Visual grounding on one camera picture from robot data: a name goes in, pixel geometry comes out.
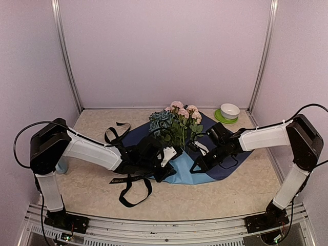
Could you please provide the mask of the black printed ribbon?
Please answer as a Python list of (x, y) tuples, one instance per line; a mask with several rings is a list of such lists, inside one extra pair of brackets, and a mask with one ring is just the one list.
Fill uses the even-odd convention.
[[(127, 136), (131, 129), (131, 125), (128, 122), (125, 123), (120, 123), (116, 122), (117, 126), (123, 126), (123, 125), (128, 125), (128, 129), (124, 131), (124, 133), (119, 136), (117, 134), (117, 131), (114, 127), (109, 127), (107, 130), (105, 130), (105, 142), (108, 143), (112, 147), (117, 147), (122, 158), (121, 164), (114, 170), (114, 173), (118, 174), (127, 174), (127, 177), (122, 181), (126, 183), (126, 188), (121, 191), (120, 196), (119, 196), (119, 201), (122, 203), (125, 207), (127, 208), (132, 208), (143, 201), (145, 201), (152, 193), (152, 185), (151, 182), (145, 177), (145, 175), (138, 175), (135, 177), (132, 177), (131, 175), (136, 172), (136, 166), (134, 165), (135, 163), (132, 161), (132, 159), (129, 157), (130, 150), (133, 149), (133, 147), (124, 147), (124, 144), (122, 143), (122, 140)], [(148, 194), (146, 198), (143, 200), (139, 201), (138, 203), (130, 203), (125, 199), (126, 193), (131, 189), (132, 187), (132, 182), (134, 181), (139, 181), (143, 180), (147, 190)]]

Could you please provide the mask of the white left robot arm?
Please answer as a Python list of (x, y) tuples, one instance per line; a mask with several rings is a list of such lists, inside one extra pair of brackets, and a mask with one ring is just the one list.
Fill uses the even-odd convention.
[(114, 128), (108, 129), (114, 139), (107, 136), (105, 142), (99, 142), (84, 136), (67, 126), (66, 121), (57, 118), (45, 122), (45, 127), (31, 137), (30, 168), (34, 173), (44, 202), (52, 220), (61, 228), (68, 227), (72, 217), (64, 211), (65, 205), (57, 184), (59, 169), (68, 168), (67, 159), (79, 159), (111, 172), (125, 175), (122, 180), (126, 188), (121, 192), (119, 201), (127, 208), (134, 207), (125, 199), (132, 183), (142, 180), (152, 193), (150, 178), (162, 182), (176, 174), (170, 161), (180, 154), (173, 146), (164, 145), (152, 134), (143, 137), (133, 146), (124, 146), (122, 140), (129, 133), (126, 130), (118, 135)]

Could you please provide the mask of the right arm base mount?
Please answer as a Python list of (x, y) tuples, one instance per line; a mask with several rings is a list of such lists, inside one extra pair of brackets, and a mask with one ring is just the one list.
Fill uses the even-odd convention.
[(264, 213), (247, 216), (244, 221), (248, 233), (276, 228), (290, 222), (286, 209), (278, 208), (272, 200)]

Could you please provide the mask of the fake flower bunch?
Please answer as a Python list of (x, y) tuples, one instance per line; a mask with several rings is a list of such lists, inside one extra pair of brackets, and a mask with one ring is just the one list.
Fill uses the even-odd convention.
[(203, 137), (202, 115), (194, 105), (174, 101), (160, 112), (149, 116), (149, 133), (167, 147), (185, 149), (187, 140)]

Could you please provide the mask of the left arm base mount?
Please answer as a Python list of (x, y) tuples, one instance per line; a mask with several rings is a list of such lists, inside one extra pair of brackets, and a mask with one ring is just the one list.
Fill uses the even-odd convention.
[(48, 211), (44, 223), (48, 226), (70, 231), (72, 233), (85, 234), (89, 225), (89, 218), (69, 214), (66, 212), (66, 208), (63, 207), (61, 211)]

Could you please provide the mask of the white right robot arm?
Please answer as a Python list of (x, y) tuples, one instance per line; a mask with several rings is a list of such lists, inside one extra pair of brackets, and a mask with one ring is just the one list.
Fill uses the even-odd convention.
[(271, 208), (262, 216), (262, 223), (272, 228), (282, 219), (282, 212), (300, 192), (302, 185), (318, 166), (324, 141), (304, 114), (275, 125), (253, 129), (241, 128), (236, 132), (217, 123), (206, 131), (215, 148), (194, 161), (190, 172), (205, 173), (223, 163), (228, 157), (252, 152), (257, 149), (280, 150), (281, 160), (288, 160), (290, 170), (271, 203)]

